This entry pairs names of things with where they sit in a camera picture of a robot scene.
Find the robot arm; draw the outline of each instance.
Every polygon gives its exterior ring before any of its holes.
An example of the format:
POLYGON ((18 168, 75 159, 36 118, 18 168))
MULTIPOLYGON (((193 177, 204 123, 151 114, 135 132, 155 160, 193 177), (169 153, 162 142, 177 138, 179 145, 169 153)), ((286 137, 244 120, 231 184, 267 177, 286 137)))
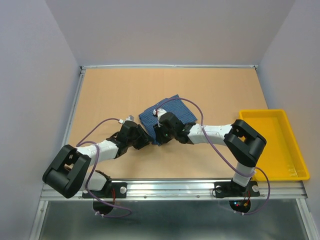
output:
MULTIPOLYGON (((123 122, 119 132, 97 144, 99 161, 116 159, 125 154, 129 147, 139 150, 151 141, 152 138, 141 125, 130 118, 123 122)), ((96 162, 96 157, 95 145, 78 148, 65 145, 43 174, 42 180, 65 198, 71 198, 78 191, 85 190, 90 174, 88 168, 96 162)), ((96 170, 90 178, 88 188, 100 191, 110 183, 109 176, 96 170)))
MULTIPOLYGON (((173 113, 159 108, 153 112, 158 124, 154 125, 156 140, 165 144, 172 139, 182 144, 208 143, 200 124, 190 122, 183 124, 173 113)), ((204 126, 204 130, 213 144, 227 146, 236 160, 236 169, 243 176, 235 173, 232 182, 245 189, 254 173, 258 159, 267 141, 257 131, 243 120, 236 120, 233 124, 222 126, 204 126)))

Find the cable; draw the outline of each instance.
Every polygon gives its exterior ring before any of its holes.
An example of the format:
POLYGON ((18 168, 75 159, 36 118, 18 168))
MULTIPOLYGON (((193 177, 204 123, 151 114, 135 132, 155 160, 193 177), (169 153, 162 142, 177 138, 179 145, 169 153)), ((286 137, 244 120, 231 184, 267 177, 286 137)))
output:
POLYGON ((252 215, 252 214, 256 214, 257 212, 261 211, 265 206, 266 204, 268 203, 269 199, 270 199, 270 193, 271 193, 271 186, 270 186, 270 181, 269 181, 269 178, 267 176, 267 174, 258 166, 255 167, 255 169, 258 169, 265 177, 266 179, 266 182, 268 184, 268 195, 266 196, 266 200, 264 201, 263 205, 261 207, 259 207, 257 210, 254 210, 254 211, 251 211, 251 212, 247 212, 247 213, 241 213, 239 212, 239 214, 241 215, 252 215))
POLYGON ((212 189, 211 194, 212 194, 212 196, 213 196, 213 197, 215 197, 215 195, 214 195, 214 191, 215 191, 215 190, 217 190, 218 188, 219 188, 219 187, 215 187, 214 189, 212 189))
POLYGON ((250 191, 248 191, 248 200, 246 201, 246 204, 248 204, 248 203, 249 203, 250 198, 251 198, 251 196, 250 196, 250 191))
POLYGON ((123 214, 123 215, 119 215, 119 216, 110 216, 110 215, 104 215, 104 214, 101 214, 99 213, 98 211, 95 212, 96 215, 100 215, 101 217, 103 218, 123 218, 123 217, 126 217, 126 216, 129 216, 130 214, 132 214, 132 210, 128 207, 124 207, 124 206, 117 206, 117 205, 114 205, 114 204, 111 204, 111 203, 108 203, 106 201, 103 201, 101 200, 99 197, 97 197, 96 195, 94 195, 88 188, 88 184, 89 184, 89 181, 92 177, 92 175, 94 174, 95 170, 96 170, 96 167, 97 167, 97 164, 98 164, 98 161, 99 161, 99 155, 100 155, 100 148, 98 147, 97 143, 94 142, 94 141, 84 141, 90 134, 92 134, 92 132, 94 130, 96 130, 101 124, 109 121, 109 120, 116 120, 116 121, 120 121, 118 118, 108 118, 108 119, 105 119, 103 120, 102 122, 100 122, 96 127, 94 127, 77 145, 76 147, 80 147, 84 144, 93 144, 96 148, 96 156, 95 156, 95 161, 94 161, 94 164, 93 164, 93 167, 92 167, 92 170, 89 174, 89 177, 85 183, 85 189, 87 190, 87 192, 91 195, 91 197, 93 197, 94 199, 96 199, 97 201, 99 201, 100 203, 104 204, 104 205, 107 205, 107 206, 110 206, 110 207, 113 207, 113 208, 116 208, 116 209, 123 209, 123 210, 127 210, 128 213, 126 214, 123 214))
POLYGON ((247 198, 247 193, 245 192, 244 193, 244 198, 243 198, 243 200, 241 202, 244 202, 246 200, 246 198, 247 198))
POLYGON ((112 188, 112 199, 113 199, 113 204, 116 203, 116 191, 114 188, 112 188))
MULTIPOLYGON (((243 177, 246 177, 246 178, 251 178, 251 177, 255 174, 255 173, 253 173, 253 174, 250 174, 250 175, 249 175, 249 174, 244 174, 244 173, 238 171, 234 166, 231 165, 231 163, 230 163, 230 162, 222 155, 222 153, 216 148, 216 146, 211 142, 209 136, 207 135, 207 133, 206 133, 206 131, 205 131, 205 128, 204 128, 204 114, 203 114, 202 110, 200 109, 200 107, 199 107, 197 104, 195 104, 193 101, 191 101, 191 100, 189 100, 189 99, 186 99, 186 98, 184 98, 184 97, 174 97, 174 98, 170 98, 170 99, 164 101, 163 103, 161 103, 161 104, 155 109, 156 113, 158 113, 158 109, 159 109, 160 107, 162 107, 164 104, 166 104, 166 103, 168 103, 168 102, 170 102, 170 101, 173 101, 173 100, 184 100, 184 101, 187 101, 187 102, 191 103, 192 105, 194 105, 194 106, 198 109, 198 111, 200 112, 200 115, 201 115, 201 123, 200 123, 200 125, 201 125, 202 132, 203 132, 206 140, 207 140, 208 143, 211 145, 211 147, 215 150, 215 152, 222 158, 222 160, 223 160, 233 171, 235 171, 237 174, 239 174, 239 175, 241 175, 241 176, 243 176, 243 177)), ((268 176, 266 175, 266 173, 265 173, 260 167, 257 167, 257 166, 256 166, 255 169, 258 169, 258 170, 259 170, 260 172, 262 172, 262 174, 264 175, 264 177, 265 177, 265 179, 266 179, 266 182, 267 182, 267 184, 268 184, 268 195, 267 195, 267 197, 266 197, 265 202, 263 203, 263 205, 262 205, 260 208, 258 208, 257 210, 254 210, 254 211, 252 211, 252 212, 248 212, 248 213, 243 213, 243 212, 241 213, 241 212, 239 212, 239 213, 242 214, 242 215, 252 215, 252 214, 255 214, 255 213, 259 212, 260 210, 262 210, 262 209, 266 206, 266 204, 267 204, 267 202, 269 201, 269 198, 270 198, 271 187, 270 187, 270 181, 269 181, 268 176)))

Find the plastic tray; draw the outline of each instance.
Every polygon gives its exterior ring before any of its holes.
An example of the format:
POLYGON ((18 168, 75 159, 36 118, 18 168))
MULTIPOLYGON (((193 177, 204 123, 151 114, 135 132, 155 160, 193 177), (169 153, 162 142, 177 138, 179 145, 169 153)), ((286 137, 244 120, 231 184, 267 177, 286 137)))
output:
MULTIPOLYGON (((266 139, 266 146, 257 166, 265 171, 270 181, 298 181, 310 178, 284 110, 242 110, 239 116, 266 139)), ((259 171, 253 178, 256 181, 266 181, 259 171)))

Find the glass panel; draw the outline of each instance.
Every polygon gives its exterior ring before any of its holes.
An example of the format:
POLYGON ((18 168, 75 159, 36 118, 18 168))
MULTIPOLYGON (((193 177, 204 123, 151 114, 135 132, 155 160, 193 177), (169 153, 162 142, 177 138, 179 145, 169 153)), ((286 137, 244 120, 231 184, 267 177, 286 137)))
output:
MULTIPOLYGON (((252 201, 251 209, 262 200, 252 201)), ((295 199, 272 199, 257 214, 241 216, 228 201, 121 202, 133 214, 122 219, 94 215, 91 201, 52 201, 42 240, 304 240, 308 239, 295 199)), ((114 215, 121 214, 113 210, 114 215)))

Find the black mounting bracket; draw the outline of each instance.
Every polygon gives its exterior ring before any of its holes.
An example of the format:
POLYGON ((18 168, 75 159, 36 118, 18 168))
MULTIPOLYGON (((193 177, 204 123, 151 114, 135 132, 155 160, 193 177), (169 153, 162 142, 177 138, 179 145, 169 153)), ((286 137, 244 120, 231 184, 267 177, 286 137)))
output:
POLYGON ((223 198, 244 198, 247 193, 250 192, 251 197, 259 197, 260 192, 258 188, 258 183, 256 181, 249 181, 245 190, 243 188, 231 181, 218 181, 214 183, 214 189, 212 194, 218 199, 223 198))
MULTIPOLYGON (((108 185, 104 185, 102 190, 91 190, 91 192, 100 199, 112 199, 111 189, 114 189, 116 199, 125 199, 127 198, 127 186, 128 184, 126 182, 110 182, 108 185)), ((82 198, 92 199, 93 197, 89 193, 82 193, 82 198)))

